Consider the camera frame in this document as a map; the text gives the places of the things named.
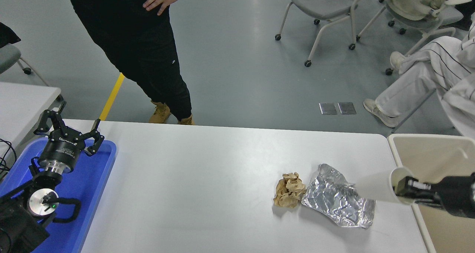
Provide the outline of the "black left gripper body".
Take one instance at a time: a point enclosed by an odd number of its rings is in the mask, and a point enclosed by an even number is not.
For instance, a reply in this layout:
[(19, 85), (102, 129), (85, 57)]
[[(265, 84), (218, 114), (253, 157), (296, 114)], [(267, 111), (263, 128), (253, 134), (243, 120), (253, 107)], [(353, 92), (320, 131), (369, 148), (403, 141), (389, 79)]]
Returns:
[(64, 164), (67, 171), (73, 171), (81, 151), (85, 148), (85, 142), (79, 138), (80, 135), (82, 133), (74, 129), (68, 129), (64, 134), (60, 129), (53, 130), (39, 157), (39, 166), (46, 169), (49, 164), (56, 162)]

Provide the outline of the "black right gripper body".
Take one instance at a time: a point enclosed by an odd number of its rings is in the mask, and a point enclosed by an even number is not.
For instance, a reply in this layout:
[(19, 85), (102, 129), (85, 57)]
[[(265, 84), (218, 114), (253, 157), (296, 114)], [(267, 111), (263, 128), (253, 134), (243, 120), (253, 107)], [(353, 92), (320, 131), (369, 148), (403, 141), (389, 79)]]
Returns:
[(432, 185), (442, 208), (456, 217), (475, 218), (475, 174), (448, 176)]

